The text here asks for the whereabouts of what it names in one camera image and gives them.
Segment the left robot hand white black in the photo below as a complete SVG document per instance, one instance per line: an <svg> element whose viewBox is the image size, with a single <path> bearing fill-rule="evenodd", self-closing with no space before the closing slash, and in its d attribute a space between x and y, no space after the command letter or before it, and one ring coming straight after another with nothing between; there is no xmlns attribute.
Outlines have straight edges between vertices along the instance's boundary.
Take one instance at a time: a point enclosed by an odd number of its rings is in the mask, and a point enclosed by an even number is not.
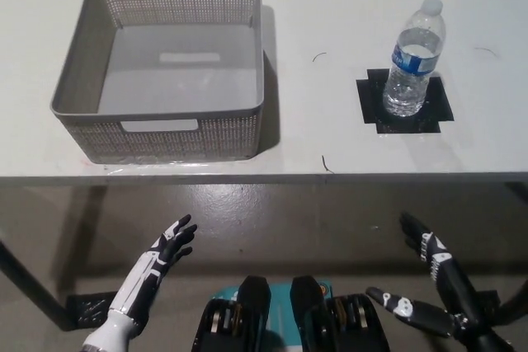
<svg viewBox="0 0 528 352"><path fill-rule="evenodd" d="M163 278L174 264L192 252L190 243L197 226L190 225L190 221L189 214L177 220L139 257L110 305L110 312L131 319L138 332L149 320Z"/></svg>

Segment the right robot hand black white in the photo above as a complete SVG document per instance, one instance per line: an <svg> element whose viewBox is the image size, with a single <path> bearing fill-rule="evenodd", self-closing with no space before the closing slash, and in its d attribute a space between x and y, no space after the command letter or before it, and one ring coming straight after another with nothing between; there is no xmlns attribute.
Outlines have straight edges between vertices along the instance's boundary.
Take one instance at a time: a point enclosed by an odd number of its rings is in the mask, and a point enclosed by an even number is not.
<svg viewBox="0 0 528 352"><path fill-rule="evenodd" d="M369 287L366 294L404 324L444 338L453 337L468 346L496 333L481 305L479 295L446 245L426 225L404 212L399 218L406 243L427 265L444 304L436 307Z"/></svg>

